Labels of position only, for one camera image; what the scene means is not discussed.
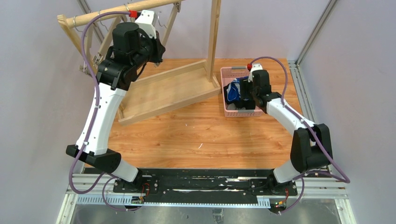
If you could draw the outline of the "grey white underwear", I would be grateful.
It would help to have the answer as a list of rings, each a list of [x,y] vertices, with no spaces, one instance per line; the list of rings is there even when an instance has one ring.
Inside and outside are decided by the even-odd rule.
[[[232,103],[226,106],[226,110],[229,112],[241,112],[241,111],[245,111],[246,108],[245,107],[237,107],[236,104]]]

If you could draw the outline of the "blue underwear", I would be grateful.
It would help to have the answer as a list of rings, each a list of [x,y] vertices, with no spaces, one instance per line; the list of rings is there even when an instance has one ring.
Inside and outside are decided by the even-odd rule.
[[[224,99],[227,104],[245,101],[240,97],[240,81],[247,78],[248,76],[235,78],[223,88]]]

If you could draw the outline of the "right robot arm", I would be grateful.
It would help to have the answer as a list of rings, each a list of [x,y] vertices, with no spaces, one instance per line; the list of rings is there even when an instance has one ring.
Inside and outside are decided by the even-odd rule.
[[[332,146],[329,128],[304,118],[290,107],[280,93],[273,92],[266,70],[251,70],[241,84],[242,96],[254,100],[258,108],[275,118],[292,135],[290,159],[269,175],[273,186],[330,164]]]

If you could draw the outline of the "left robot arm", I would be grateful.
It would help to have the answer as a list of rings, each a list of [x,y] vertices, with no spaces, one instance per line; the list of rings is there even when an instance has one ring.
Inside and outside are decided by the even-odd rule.
[[[132,185],[142,172],[128,164],[121,154],[108,148],[108,139],[117,110],[131,83],[147,63],[161,63],[165,47],[153,25],[124,22],[112,31],[113,45],[98,65],[94,78],[95,95],[82,134],[66,154]]]

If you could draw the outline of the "beige hanger with blue underwear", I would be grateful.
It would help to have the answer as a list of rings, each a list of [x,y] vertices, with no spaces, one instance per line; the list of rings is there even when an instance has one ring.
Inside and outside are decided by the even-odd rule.
[[[158,32],[161,31],[161,33],[159,34],[159,37],[160,37],[161,44],[164,47],[166,46],[166,44],[168,42],[169,35],[173,28],[176,17],[181,10],[181,3],[182,3],[181,1],[173,3],[172,10],[170,12],[169,18],[166,23],[161,22],[161,17],[160,17],[160,14],[162,13],[161,11],[158,11],[158,13],[156,14],[157,15],[157,23],[159,26],[158,27],[159,30],[157,30],[157,31]]]

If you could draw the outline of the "beige hanger with black underwear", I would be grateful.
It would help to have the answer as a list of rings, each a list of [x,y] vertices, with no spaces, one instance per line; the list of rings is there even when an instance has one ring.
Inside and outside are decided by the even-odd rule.
[[[124,3],[124,6],[125,6],[126,10],[129,11],[128,2],[127,2],[127,3]],[[122,17],[121,17],[121,20],[122,20],[123,22],[127,22],[127,21],[129,21],[129,22],[134,22],[134,19],[133,19],[132,17],[129,17],[128,15],[127,15],[127,16],[122,16]]]

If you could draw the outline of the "black underwear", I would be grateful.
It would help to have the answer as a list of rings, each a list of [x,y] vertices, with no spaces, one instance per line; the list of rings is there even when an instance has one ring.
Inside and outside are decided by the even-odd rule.
[[[237,103],[234,103],[234,104],[236,104],[237,107],[245,107],[246,110],[254,110],[256,108],[254,100],[252,100],[252,101],[242,101],[242,102],[237,102]]]

